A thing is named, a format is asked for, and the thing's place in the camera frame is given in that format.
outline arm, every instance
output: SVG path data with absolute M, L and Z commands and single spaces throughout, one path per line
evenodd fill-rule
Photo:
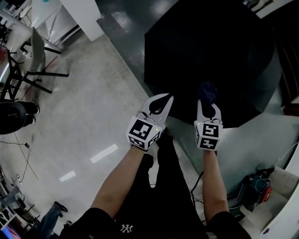
M 218 212 L 229 211 L 228 201 L 220 168 L 214 151 L 203 150 L 203 199 L 207 222 Z
M 100 208 L 114 218 L 129 193 L 139 168 L 144 151 L 131 149 L 110 173 L 100 188 L 91 208 Z

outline black sleeve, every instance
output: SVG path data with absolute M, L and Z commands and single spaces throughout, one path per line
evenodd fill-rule
M 113 224 L 106 212 L 99 208 L 90 208 L 77 222 L 63 229 L 59 239 L 110 238 L 113 236 Z
M 213 232 L 217 236 L 217 239 L 251 238 L 228 211 L 219 212 L 213 216 L 207 227 L 209 232 Z

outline white cube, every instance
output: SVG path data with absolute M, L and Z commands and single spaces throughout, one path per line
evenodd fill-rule
M 199 121 L 195 121 L 194 126 L 197 148 L 216 151 L 220 142 L 223 126 Z
M 161 127 L 133 116 L 126 136 L 131 144 L 143 150 L 148 150 L 160 138 L 161 133 Z

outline black umbrella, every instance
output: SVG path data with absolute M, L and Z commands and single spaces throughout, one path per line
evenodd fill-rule
M 170 116 L 190 124 L 202 82 L 217 86 L 224 127 L 239 127 L 265 110 L 280 77 L 271 32 L 236 0 L 180 0 L 145 34 L 145 83 L 173 94 Z

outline gray floor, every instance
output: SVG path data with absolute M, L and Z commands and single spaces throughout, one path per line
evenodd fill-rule
M 69 72 L 68 78 L 43 77 L 42 85 L 52 89 L 47 94 L 31 88 L 26 101 L 36 101 L 41 109 L 36 123 L 20 129 L 16 137 L 30 145 L 29 165 L 22 185 L 17 182 L 26 202 L 35 204 L 33 213 L 41 217 L 54 201 L 69 212 L 58 219 L 58 234 L 67 221 L 76 221 L 90 207 L 105 178 L 127 150 L 125 132 L 128 123 L 147 98 L 145 91 L 106 36 L 90 42 L 84 34 L 58 57 L 48 72 Z M 24 95 L 27 85 L 17 98 Z M 0 141 L 16 142 L 15 134 L 0 135 Z M 111 145 L 117 150 L 92 163 L 91 159 Z M 180 165 L 191 189 L 197 174 L 175 142 Z M 27 149 L 22 146 L 27 156 Z M 6 178 L 23 175 L 26 160 L 17 145 L 0 144 L 1 167 Z M 157 160 L 157 146 L 149 153 Z M 74 172 L 72 178 L 63 176 Z M 149 171 L 150 183 L 156 182 L 158 164 Z M 195 190 L 201 197 L 201 186 Z M 202 220 L 203 208 L 197 203 Z
M 177 0 L 97 0 L 104 18 L 100 20 L 122 58 L 148 95 L 143 82 L 144 34 Z M 256 168 L 271 167 L 298 139 L 299 118 L 284 116 L 279 90 L 264 113 L 239 128 L 225 130 L 218 150 L 223 179 L 228 193 L 238 189 L 241 180 Z M 169 118 L 167 127 L 176 136 L 198 173 L 202 155 L 196 148 L 193 126 Z M 288 155 L 280 162 L 283 166 Z

